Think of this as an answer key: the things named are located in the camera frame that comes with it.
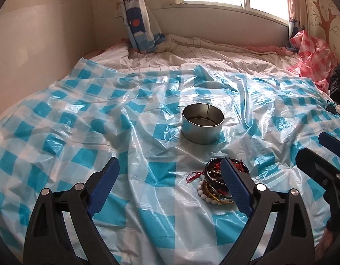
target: blue gripper pad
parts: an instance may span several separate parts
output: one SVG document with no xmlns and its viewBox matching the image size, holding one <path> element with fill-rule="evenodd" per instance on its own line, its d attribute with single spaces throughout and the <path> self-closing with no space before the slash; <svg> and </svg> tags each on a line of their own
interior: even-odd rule
<svg viewBox="0 0 340 265">
<path fill-rule="evenodd" d="M 318 141 L 320 145 L 324 146 L 340 157 L 340 140 L 336 139 L 329 133 L 323 132 L 319 135 Z"/>
<path fill-rule="evenodd" d="M 101 211 L 119 173 L 120 163 L 117 158 L 114 158 L 90 193 L 89 206 L 87 209 L 90 217 L 93 217 L 95 213 Z"/>
<path fill-rule="evenodd" d="M 220 171 L 238 210 L 246 214 L 247 217 L 250 217 L 253 213 L 251 194 L 236 172 L 232 161 L 224 158 L 220 164 Z"/>
</svg>

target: bed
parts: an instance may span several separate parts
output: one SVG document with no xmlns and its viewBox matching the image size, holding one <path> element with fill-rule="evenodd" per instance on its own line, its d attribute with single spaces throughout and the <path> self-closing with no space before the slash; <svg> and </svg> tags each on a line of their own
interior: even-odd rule
<svg viewBox="0 0 340 265">
<path fill-rule="evenodd" d="M 323 190 L 296 167 L 308 147 L 340 169 L 321 148 L 326 131 L 340 139 L 340 114 L 311 79 L 292 72 L 297 54 L 256 52 L 169 35 L 157 53 L 127 43 L 8 109 L 0 118 L 0 234 L 22 255 L 26 227 L 40 191 L 70 189 L 100 171 L 111 156 L 120 175 L 94 222 L 122 264 L 218 264 L 247 218 L 235 205 L 207 204 L 192 171 L 211 158 L 242 159 L 251 177 L 270 189 L 298 189 L 315 242 L 329 207 Z M 180 133 L 181 110 L 210 103 L 225 115 L 220 139 L 203 146 Z M 272 231 L 271 214 L 260 256 Z M 70 239 L 80 247 L 68 214 Z"/>
</svg>

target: plastic sheet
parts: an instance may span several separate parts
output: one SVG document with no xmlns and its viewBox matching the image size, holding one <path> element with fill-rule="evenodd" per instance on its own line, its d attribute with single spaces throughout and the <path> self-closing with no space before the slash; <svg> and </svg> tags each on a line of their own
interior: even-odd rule
<svg viewBox="0 0 340 265">
<path fill-rule="evenodd" d="M 180 133 L 181 110 L 196 102 L 225 115 L 214 144 L 193 144 Z M 329 209 L 322 188 L 296 168 L 295 156 L 309 147 L 340 169 L 340 159 L 318 143 L 322 131 L 340 139 L 340 116 L 326 105 L 309 78 L 255 78 L 201 66 L 124 75 L 81 59 L 68 77 L 0 121 L 0 233 L 22 253 L 40 190 L 70 189 L 116 156 L 120 175 L 94 217 L 116 258 L 122 264 L 219 264 L 247 218 L 235 205 L 206 203 L 197 195 L 199 180 L 187 184 L 186 177 L 211 158 L 229 156 L 243 159 L 254 180 L 272 190 L 297 188 L 317 241 Z"/>
</svg>

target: pink checkered plastic bag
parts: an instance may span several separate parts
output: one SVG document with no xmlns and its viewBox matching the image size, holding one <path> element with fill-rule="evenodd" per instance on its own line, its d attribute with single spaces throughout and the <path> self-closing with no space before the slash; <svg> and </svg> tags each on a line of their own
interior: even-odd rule
<svg viewBox="0 0 340 265">
<path fill-rule="evenodd" d="M 300 77 L 311 78 L 319 89 L 328 93 L 328 79 L 338 65 L 329 45 L 320 38 L 310 36 L 305 30 L 298 32 L 290 40 L 300 49 L 300 62 L 289 70 Z"/>
</svg>

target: metal tin can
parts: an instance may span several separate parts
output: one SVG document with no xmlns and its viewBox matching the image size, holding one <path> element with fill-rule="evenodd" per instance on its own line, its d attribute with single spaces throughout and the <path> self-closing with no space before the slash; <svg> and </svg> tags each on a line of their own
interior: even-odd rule
<svg viewBox="0 0 340 265">
<path fill-rule="evenodd" d="M 216 142 L 222 131 L 224 114 L 220 109 L 206 103 L 194 103 L 182 111 L 181 132 L 197 144 Z"/>
</svg>

